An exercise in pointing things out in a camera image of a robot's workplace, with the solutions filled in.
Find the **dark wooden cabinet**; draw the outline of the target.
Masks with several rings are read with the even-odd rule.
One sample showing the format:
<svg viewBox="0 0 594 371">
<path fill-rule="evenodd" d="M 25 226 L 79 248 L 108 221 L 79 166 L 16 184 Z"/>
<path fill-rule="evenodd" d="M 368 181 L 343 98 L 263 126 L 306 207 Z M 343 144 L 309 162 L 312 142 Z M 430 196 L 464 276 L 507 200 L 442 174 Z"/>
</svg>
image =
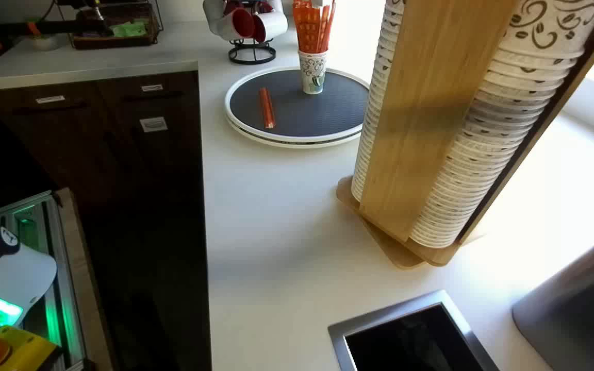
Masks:
<svg viewBox="0 0 594 371">
<path fill-rule="evenodd" d="M 0 120 L 74 192 L 116 371 L 211 371 L 197 76 L 0 89 Z"/>
</svg>

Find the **right stack of paper cups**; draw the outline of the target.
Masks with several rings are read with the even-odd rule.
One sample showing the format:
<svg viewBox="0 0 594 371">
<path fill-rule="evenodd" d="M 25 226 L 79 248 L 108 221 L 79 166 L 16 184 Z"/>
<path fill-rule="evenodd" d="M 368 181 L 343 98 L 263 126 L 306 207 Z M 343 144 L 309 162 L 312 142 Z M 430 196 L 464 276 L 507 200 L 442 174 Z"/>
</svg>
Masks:
<svg viewBox="0 0 594 371">
<path fill-rule="evenodd" d="M 519 0 L 410 240 L 449 248 L 585 51 L 594 0 Z"/>
</svg>

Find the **bunch of orange packets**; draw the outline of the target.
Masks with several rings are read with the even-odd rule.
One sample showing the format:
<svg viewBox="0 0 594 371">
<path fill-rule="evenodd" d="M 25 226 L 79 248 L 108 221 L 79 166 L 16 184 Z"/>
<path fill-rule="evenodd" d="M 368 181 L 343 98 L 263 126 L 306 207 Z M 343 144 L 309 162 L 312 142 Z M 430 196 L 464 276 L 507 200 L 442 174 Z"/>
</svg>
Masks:
<svg viewBox="0 0 594 371">
<path fill-rule="evenodd" d="M 324 54 L 330 43 L 334 0 L 292 0 L 297 46 L 306 54 Z"/>
</svg>

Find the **stack of paper cups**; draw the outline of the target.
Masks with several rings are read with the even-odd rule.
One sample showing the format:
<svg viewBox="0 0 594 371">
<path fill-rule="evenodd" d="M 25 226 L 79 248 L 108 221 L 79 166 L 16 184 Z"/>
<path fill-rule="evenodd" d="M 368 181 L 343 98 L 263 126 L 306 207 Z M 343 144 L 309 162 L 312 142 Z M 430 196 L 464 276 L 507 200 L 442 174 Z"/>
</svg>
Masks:
<svg viewBox="0 0 594 371">
<path fill-rule="evenodd" d="M 366 95 L 366 107 L 359 139 L 359 151 L 355 161 L 355 174 L 351 180 L 351 194 L 355 200 L 363 199 L 364 180 L 368 174 L 372 162 L 372 151 L 376 142 L 376 132 L 381 115 L 381 106 L 388 89 L 388 78 L 391 73 L 391 63 L 396 56 L 400 24 L 407 13 L 407 0 L 386 0 L 383 5 L 383 17 L 381 17 L 381 29 L 378 40 L 378 50 L 374 57 L 374 75 Z"/>
<path fill-rule="evenodd" d="M 519 0 L 410 240 L 449 248 L 585 51 L 594 0 Z"/>
</svg>

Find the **wooden cup dispenser stand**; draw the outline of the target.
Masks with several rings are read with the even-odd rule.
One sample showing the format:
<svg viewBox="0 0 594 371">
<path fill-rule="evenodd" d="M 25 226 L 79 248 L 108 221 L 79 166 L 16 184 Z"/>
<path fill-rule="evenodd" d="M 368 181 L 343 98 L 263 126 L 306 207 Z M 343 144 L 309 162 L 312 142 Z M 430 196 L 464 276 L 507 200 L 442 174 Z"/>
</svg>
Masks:
<svg viewBox="0 0 594 371">
<path fill-rule="evenodd" d="M 481 86 L 481 70 L 497 50 L 517 0 L 401 0 L 401 5 L 398 46 L 374 144 L 356 153 L 366 166 L 363 189 L 355 192 L 355 181 L 344 178 L 337 196 L 356 213 L 394 266 L 444 266 L 592 68 L 594 24 L 580 65 L 563 78 L 560 90 L 507 156 L 491 188 L 481 194 L 481 204 L 461 221 L 461 232 L 449 246 L 430 249 L 413 242 L 410 234 L 426 196 L 436 189 L 453 136 L 461 132 L 461 120 Z"/>
</svg>

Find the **wooden tray with items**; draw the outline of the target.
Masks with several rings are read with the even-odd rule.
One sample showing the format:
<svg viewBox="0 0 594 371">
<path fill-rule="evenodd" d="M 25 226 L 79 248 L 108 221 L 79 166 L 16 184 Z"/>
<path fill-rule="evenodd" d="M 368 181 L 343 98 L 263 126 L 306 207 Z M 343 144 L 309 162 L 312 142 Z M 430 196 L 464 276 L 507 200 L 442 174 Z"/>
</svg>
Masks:
<svg viewBox="0 0 594 371">
<path fill-rule="evenodd" d="M 160 32 L 155 9 L 148 3 L 102 5 L 77 13 L 84 32 L 67 35 L 77 50 L 153 46 Z"/>
</svg>

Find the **grey metal appliance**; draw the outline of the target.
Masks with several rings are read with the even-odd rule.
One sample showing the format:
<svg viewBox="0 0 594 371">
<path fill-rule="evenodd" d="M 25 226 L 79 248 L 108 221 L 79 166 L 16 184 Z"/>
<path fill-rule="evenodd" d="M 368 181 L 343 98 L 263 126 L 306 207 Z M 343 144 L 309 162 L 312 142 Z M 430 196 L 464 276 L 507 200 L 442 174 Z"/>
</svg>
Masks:
<svg viewBox="0 0 594 371">
<path fill-rule="evenodd" d="M 594 371 L 594 248 L 522 297 L 512 317 L 553 371 Z"/>
</svg>

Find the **left stack of paper cups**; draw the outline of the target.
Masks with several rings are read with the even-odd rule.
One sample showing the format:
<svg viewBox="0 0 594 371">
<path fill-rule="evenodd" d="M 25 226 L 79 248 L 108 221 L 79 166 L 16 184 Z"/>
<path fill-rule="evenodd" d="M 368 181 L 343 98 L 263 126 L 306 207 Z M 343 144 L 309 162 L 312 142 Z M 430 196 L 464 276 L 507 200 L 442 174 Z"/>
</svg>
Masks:
<svg viewBox="0 0 594 371">
<path fill-rule="evenodd" d="M 355 174 L 351 180 L 351 194 L 355 200 L 363 199 L 364 180 L 368 174 L 372 162 L 372 151 L 376 142 L 376 132 L 381 115 L 381 106 L 388 89 L 388 78 L 391 73 L 391 63 L 396 56 L 400 24 L 407 13 L 407 0 L 386 0 L 383 5 L 383 17 L 381 17 L 381 29 L 378 40 L 378 50 L 374 57 L 374 75 L 366 95 L 366 107 L 359 139 L 359 151 L 355 161 Z"/>
</svg>

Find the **yellow emergency stop box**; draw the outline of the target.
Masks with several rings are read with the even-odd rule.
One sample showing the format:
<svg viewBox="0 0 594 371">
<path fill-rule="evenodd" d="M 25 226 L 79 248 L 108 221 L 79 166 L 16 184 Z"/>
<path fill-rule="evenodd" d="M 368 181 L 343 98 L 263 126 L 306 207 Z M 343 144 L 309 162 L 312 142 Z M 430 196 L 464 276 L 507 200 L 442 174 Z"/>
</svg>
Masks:
<svg viewBox="0 0 594 371">
<path fill-rule="evenodd" d="M 0 371 L 48 371 L 57 354 L 55 344 L 33 333 L 0 328 Z"/>
</svg>

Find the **patterned paper coffee cup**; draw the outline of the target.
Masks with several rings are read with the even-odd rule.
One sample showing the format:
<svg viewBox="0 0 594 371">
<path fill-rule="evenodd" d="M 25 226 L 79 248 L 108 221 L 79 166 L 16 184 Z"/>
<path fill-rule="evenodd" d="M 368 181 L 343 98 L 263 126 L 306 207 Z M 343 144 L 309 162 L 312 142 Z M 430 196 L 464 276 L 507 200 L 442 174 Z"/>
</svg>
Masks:
<svg viewBox="0 0 594 371">
<path fill-rule="evenodd" d="M 298 54 L 300 89 L 306 95 L 321 95 L 326 80 L 326 56 L 324 54 Z"/>
</svg>

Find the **orange packet lying on tray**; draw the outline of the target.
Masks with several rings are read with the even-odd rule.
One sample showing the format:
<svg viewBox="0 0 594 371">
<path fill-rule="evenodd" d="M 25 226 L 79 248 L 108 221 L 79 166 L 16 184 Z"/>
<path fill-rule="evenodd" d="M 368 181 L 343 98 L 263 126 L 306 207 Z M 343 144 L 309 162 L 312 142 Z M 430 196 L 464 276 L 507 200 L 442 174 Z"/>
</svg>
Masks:
<svg viewBox="0 0 594 371">
<path fill-rule="evenodd" d="M 259 89 L 259 103 L 262 103 L 263 126 L 274 127 L 277 121 L 274 121 L 271 93 L 266 86 Z"/>
</svg>

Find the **white red mug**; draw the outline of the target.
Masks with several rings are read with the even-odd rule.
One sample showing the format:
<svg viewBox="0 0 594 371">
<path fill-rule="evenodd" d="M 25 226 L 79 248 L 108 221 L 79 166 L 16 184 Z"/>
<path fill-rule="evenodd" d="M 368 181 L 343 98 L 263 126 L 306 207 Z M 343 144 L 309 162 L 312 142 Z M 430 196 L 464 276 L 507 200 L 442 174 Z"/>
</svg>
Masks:
<svg viewBox="0 0 594 371">
<path fill-rule="evenodd" d="M 202 0 L 209 29 L 225 42 L 271 42 L 289 29 L 282 0 Z"/>
</svg>

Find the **round grey white tray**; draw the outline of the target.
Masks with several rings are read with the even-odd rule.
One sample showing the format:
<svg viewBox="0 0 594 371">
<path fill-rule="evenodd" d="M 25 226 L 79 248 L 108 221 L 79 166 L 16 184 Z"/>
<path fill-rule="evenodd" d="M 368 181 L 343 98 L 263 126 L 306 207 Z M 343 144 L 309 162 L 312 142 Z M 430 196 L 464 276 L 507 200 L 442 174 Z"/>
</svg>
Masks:
<svg viewBox="0 0 594 371">
<path fill-rule="evenodd" d="M 259 89 L 266 86 L 274 127 L 263 126 Z M 297 68 L 259 70 L 232 83 L 225 95 L 229 123 L 241 135 L 285 148 L 320 148 L 361 135 L 368 89 L 330 68 L 321 95 L 306 95 Z"/>
</svg>

